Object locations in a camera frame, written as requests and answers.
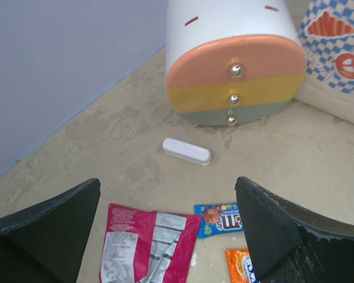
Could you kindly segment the pink snack bag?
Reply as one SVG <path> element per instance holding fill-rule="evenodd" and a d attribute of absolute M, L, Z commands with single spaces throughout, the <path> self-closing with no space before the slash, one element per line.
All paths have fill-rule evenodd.
<path fill-rule="evenodd" d="M 108 206 L 100 282 L 186 282 L 201 217 Z"/>

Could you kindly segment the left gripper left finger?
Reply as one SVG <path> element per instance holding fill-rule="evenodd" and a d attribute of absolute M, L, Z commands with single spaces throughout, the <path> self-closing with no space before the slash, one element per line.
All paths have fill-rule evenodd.
<path fill-rule="evenodd" d="M 92 178 L 0 218 L 0 282 L 76 282 L 99 199 Z"/>

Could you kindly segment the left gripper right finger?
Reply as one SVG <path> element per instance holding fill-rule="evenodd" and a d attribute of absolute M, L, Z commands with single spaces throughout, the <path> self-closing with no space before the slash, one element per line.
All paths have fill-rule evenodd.
<path fill-rule="evenodd" d="M 315 213 L 245 176 L 235 190 L 260 282 L 354 282 L 354 225 Z"/>

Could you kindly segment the checkered paper bag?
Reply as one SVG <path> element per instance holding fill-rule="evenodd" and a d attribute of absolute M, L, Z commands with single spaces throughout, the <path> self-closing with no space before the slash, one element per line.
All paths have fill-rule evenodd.
<path fill-rule="evenodd" d="M 354 124 L 354 1 L 309 1 L 299 37 L 307 69 L 295 99 Z"/>

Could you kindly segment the blue m&m's packet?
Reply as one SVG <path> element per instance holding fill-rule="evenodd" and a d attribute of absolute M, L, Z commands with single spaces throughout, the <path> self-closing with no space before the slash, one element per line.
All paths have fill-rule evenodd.
<path fill-rule="evenodd" d="M 198 239 L 244 230 L 237 203 L 198 204 L 194 212 L 201 217 Z"/>

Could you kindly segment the orange Fox's candy bag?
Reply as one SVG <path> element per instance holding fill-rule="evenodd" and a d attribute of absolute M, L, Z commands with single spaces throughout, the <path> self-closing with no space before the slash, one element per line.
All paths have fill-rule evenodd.
<path fill-rule="evenodd" d="M 259 283 L 247 249 L 225 251 L 231 283 Z"/>

